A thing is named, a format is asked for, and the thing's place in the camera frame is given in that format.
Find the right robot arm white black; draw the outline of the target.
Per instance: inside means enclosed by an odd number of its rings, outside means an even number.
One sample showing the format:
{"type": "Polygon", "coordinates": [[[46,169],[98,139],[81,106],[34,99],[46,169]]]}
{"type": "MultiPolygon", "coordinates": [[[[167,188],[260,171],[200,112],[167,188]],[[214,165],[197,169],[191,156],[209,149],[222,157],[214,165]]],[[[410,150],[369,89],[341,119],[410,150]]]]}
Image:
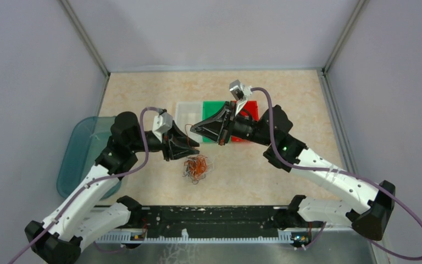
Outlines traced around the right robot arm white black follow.
{"type": "Polygon", "coordinates": [[[266,110],[258,121],[235,114],[236,104],[225,102],[217,113],[191,126],[191,132],[224,146],[230,137],[267,146],[263,157],[277,169],[298,174],[332,192],[338,201],[317,200],[296,195],[287,212],[289,223],[330,222],[351,227],[361,236],[380,241],[395,202],[385,192],[395,194],[389,181],[378,186],[360,181],[320,157],[304,142],[290,135],[293,127],[279,105],[266,110]]]}

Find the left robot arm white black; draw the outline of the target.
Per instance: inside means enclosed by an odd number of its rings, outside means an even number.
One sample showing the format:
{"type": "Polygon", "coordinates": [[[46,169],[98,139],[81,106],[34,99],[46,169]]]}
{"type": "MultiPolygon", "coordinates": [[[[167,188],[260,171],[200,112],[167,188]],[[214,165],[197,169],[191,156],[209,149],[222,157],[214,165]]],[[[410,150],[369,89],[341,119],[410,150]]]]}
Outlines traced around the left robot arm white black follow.
{"type": "Polygon", "coordinates": [[[145,227],[142,205],[129,196],[88,217],[107,191],[143,168],[137,153],[161,152],[166,161],[199,154],[199,143],[161,108],[156,108],[150,131],[144,129],[142,115],[122,112],[115,117],[110,132],[106,147],[77,188],[43,221],[31,221],[25,228],[31,250],[46,263],[74,263],[105,233],[122,226],[145,227]]]}

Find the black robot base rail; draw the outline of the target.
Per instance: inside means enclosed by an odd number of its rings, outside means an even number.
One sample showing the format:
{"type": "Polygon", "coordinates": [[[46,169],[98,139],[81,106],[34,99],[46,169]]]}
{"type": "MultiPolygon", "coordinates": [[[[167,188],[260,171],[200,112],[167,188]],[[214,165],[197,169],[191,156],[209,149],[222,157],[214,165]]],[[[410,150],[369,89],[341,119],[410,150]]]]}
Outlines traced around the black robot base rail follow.
{"type": "Polygon", "coordinates": [[[183,230],[193,239],[276,238],[290,228],[320,228],[287,206],[148,206],[122,225],[146,231],[147,238],[179,238],[183,230]]]}

